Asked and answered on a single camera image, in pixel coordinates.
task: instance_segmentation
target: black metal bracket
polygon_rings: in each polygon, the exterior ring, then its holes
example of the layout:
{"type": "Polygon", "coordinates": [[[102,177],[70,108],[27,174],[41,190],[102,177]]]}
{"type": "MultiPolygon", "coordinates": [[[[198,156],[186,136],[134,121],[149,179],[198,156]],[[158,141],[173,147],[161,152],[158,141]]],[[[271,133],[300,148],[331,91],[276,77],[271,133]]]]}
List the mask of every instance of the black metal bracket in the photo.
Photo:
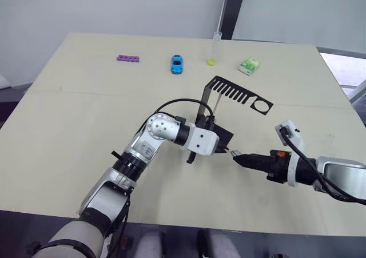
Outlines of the black metal bracket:
{"type": "MultiPolygon", "coordinates": [[[[245,104],[249,98],[256,97],[256,100],[254,102],[252,102],[252,104],[250,105],[250,108],[254,109],[255,111],[257,111],[263,115],[266,115],[273,106],[273,103],[260,97],[256,93],[251,92],[250,90],[245,89],[245,88],[241,87],[240,85],[234,84],[233,82],[230,82],[219,76],[215,76],[205,86],[205,89],[204,89],[204,92],[202,95],[202,99],[201,99],[202,102],[204,102],[206,104],[208,103],[208,99],[210,97],[211,90],[214,90],[224,96],[228,96],[229,98],[233,99],[234,101],[240,102],[242,105],[245,104]],[[257,101],[266,103],[268,106],[268,109],[263,111],[263,110],[256,108],[257,101]]],[[[234,134],[225,130],[224,128],[216,125],[214,123],[214,117],[206,117],[205,109],[206,109],[205,106],[200,105],[200,107],[198,109],[196,121],[195,121],[196,127],[209,129],[209,130],[216,132],[216,134],[220,138],[220,141],[218,143],[218,147],[217,147],[215,153],[224,153],[225,152],[224,149],[227,149],[226,146],[229,144],[229,141],[231,140],[231,138],[233,137],[234,134]]],[[[196,153],[191,152],[189,154],[187,163],[191,164],[195,158],[196,158],[196,153]]]]}

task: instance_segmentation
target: test tube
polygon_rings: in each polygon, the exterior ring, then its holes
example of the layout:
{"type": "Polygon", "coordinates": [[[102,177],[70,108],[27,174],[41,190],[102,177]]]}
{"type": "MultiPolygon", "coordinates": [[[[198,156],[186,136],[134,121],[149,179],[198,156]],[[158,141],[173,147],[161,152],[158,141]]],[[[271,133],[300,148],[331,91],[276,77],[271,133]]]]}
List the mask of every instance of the test tube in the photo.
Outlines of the test tube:
{"type": "Polygon", "coordinates": [[[222,33],[220,31],[215,31],[213,33],[212,48],[207,60],[208,65],[216,65],[217,63],[217,58],[220,53],[221,36],[222,33]]]}

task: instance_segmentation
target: circular hole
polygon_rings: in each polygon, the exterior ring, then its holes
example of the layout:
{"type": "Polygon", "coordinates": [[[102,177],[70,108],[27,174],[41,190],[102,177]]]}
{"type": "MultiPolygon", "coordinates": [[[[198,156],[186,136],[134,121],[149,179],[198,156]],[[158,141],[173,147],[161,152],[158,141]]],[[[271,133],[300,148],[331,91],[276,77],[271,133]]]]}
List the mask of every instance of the circular hole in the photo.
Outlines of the circular hole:
{"type": "Polygon", "coordinates": [[[266,102],[264,101],[256,101],[254,103],[254,107],[259,110],[260,112],[267,112],[269,110],[269,106],[266,102]]]}

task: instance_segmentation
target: yellow liquid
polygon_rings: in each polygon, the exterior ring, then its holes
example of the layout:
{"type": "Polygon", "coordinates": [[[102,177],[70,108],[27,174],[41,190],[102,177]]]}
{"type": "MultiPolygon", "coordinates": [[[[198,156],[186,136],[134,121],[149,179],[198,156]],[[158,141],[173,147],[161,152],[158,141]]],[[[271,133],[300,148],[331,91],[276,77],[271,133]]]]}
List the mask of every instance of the yellow liquid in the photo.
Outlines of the yellow liquid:
{"type": "Polygon", "coordinates": [[[208,59],[207,63],[208,63],[208,65],[216,65],[217,64],[216,59],[214,59],[214,58],[208,59]]]}

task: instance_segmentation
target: purple toy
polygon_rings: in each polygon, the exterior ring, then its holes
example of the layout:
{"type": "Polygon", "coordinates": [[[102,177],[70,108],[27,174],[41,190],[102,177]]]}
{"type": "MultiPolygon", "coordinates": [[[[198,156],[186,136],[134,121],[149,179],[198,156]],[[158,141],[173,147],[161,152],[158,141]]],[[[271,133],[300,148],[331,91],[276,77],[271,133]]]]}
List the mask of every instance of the purple toy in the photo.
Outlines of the purple toy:
{"type": "Polygon", "coordinates": [[[140,62],[140,58],[138,56],[118,55],[117,61],[123,61],[123,62],[140,62]]]}

